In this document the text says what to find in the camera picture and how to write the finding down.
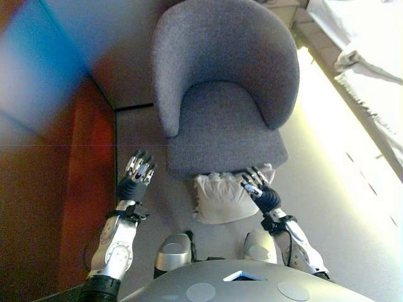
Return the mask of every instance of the circular sensor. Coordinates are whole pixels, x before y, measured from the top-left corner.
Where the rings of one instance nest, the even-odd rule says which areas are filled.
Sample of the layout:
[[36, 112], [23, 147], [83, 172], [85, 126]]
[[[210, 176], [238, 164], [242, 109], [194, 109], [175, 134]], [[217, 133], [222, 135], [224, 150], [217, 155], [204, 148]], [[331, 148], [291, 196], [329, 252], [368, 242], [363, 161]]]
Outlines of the circular sensor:
[[281, 282], [277, 285], [281, 294], [294, 301], [307, 301], [309, 292], [299, 284], [292, 282]]
[[215, 288], [209, 283], [196, 283], [186, 291], [186, 297], [191, 302], [207, 302], [214, 296]]

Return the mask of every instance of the white pillow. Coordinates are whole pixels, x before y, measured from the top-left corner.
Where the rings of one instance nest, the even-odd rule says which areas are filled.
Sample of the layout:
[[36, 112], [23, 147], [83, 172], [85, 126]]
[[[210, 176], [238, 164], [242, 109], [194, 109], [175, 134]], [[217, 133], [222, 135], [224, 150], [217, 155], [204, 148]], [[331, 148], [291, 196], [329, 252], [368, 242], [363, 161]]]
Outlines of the white pillow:
[[[271, 164], [259, 168], [269, 183], [275, 170]], [[259, 211], [247, 192], [241, 187], [242, 174], [211, 173], [195, 177], [198, 206], [193, 217], [208, 224], [227, 223], [250, 217]]]

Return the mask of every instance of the chair seat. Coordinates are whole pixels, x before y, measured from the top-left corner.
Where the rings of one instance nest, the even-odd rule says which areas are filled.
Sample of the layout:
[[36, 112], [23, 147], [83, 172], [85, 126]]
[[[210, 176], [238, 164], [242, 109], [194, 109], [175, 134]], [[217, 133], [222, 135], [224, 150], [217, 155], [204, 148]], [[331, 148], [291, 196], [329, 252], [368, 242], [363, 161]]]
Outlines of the chair seat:
[[215, 81], [186, 92], [167, 157], [170, 174], [188, 179], [263, 163], [277, 168], [288, 155], [280, 132], [268, 129], [251, 95], [237, 84]]

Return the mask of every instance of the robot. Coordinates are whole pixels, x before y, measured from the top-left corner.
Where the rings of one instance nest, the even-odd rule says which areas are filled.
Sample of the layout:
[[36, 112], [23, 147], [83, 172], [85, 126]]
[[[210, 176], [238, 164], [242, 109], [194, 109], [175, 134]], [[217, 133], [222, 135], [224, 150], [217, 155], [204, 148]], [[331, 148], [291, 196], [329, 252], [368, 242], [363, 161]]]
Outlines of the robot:
[[[128, 161], [118, 185], [120, 202], [107, 215], [79, 302], [117, 301], [137, 226], [149, 215], [141, 201], [156, 164], [145, 155], [138, 150]], [[191, 232], [171, 235], [157, 252], [154, 280], [122, 301], [373, 301], [331, 281], [320, 253], [297, 219], [281, 209], [279, 195], [258, 168], [246, 168], [243, 178], [240, 185], [263, 213], [261, 224], [279, 246], [284, 266], [270, 263], [262, 233], [248, 234], [243, 260], [204, 261], [196, 259]]]

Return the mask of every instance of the floor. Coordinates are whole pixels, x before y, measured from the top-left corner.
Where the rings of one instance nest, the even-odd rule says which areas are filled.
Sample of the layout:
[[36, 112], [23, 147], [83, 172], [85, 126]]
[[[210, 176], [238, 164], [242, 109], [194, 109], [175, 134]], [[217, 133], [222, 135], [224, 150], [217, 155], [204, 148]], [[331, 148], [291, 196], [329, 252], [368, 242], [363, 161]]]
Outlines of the floor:
[[[378, 150], [307, 51], [300, 50], [299, 57], [300, 92], [293, 114], [280, 130], [289, 160], [278, 168], [272, 186], [282, 197], [283, 210], [298, 218], [311, 245], [322, 254], [336, 283], [375, 301], [401, 301], [397, 225], [402, 191], [398, 186], [388, 197], [374, 194], [360, 159], [374, 158]], [[159, 163], [144, 198], [151, 216], [137, 230], [133, 264], [120, 297], [152, 280], [156, 252], [172, 233], [192, 230], [200, 259], [240, 257], [246, 234], [261, 228], [261, 214], [223, 225], [195, 221], [193, 183], [176, 181], [166, 172], [166, 140], [155, 108], [118, 113], [117, 130], [119, 177], [138, 148], [148, 150]], [[362, 155], [360, 148], [369, 155]], [[374, 169], [382, 165], [379, 159]], [[385, 175], [393, 179], [390, 171]]]

